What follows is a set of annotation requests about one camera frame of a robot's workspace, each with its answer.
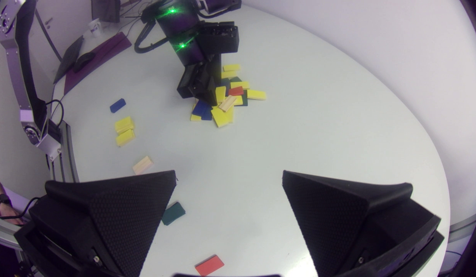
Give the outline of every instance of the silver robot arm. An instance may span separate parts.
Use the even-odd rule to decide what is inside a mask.
[[[53,161],[61,151],[61,133],[48,119],[45,101],[36,95],[29,58],[28,34],[35,7],[36,0],[8,0],[0,14],[0,43],[6,49],[23,130],[29,141]]]

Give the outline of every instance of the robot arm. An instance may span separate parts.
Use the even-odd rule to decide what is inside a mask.
[[[45,101],[36,95],[29,58],[28,34],[35,0],[9,0],[0,14],[0,43],[6,49],[9,74],[20,106],[20,121],[29,141],[51,160],[60,153],[60,131],[47,116]]]
[[[142,12],[141,21],[146,26],[134,43],[135,51],[145,53],[170,42],[185,66],[177,88],[180,96],[217,105],[215,88],[221,83],[221,54],[238,51],[238,27],[234,22],[200,21],[199,16],[213,18],[240,7],[241,0],[159,0]],[[202,14],[203,9],[209,15]],[[156,22],[166,38],[140,48]]]

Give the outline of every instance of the black keyboard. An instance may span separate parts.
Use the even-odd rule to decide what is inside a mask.
[[[79,57],[79,51],[83,45],[84,37],[80,36],[69,48],[65,51],[64,57],[60,62],[60,65],[55,75],[53,83],[58,82],[68,71],[73,67]]]

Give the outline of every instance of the person's hand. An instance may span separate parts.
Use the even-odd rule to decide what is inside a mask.
[[[9,206],[8,204],[1,203],[0,204],[0,216],[17,216],[19,215],[13,207]],[[5,221],[15,224],[15,225],[22,225],[24,222],[21,219],[4,219]]]

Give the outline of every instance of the white table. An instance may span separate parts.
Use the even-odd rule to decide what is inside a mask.
[[[146,155],[155,163],[148,172],[176,170],[170,205],[179,201],[187,214],[159,225],[142,277],[197,275],[194,266],[213,254],[225,264],[213,275],[316,276],[282,189],[282,170],[411,182],[412,198],[441,217],[438,231],[447,236],[449,195],[438,153],[381,81],[282,19],[250,7],[215,19],[229,20],[240,28],[240,49],[224,54],[223,64],[240,63],[240,78],[268,93],[266,101],[236,107],[229,126],[189,120],[195,100],[176,92],[184,68],[169,44],[146,54],[123,51],[64,97],[80,181],[134,175],[132,166]],[[134,26],[132,42],[141,28],[141,22]],[[156,41],[163,34],[156,27],[151,36]],[[103,40],[87,38],[83,52]],[[64,79],[55,98],[63,87]],[[127,105],[110,113],[119,98]],[[113,125],[125,116],[134,119],[136,139],[119,148]],[[437,275],[446,244],[445,238],[418,276]]]

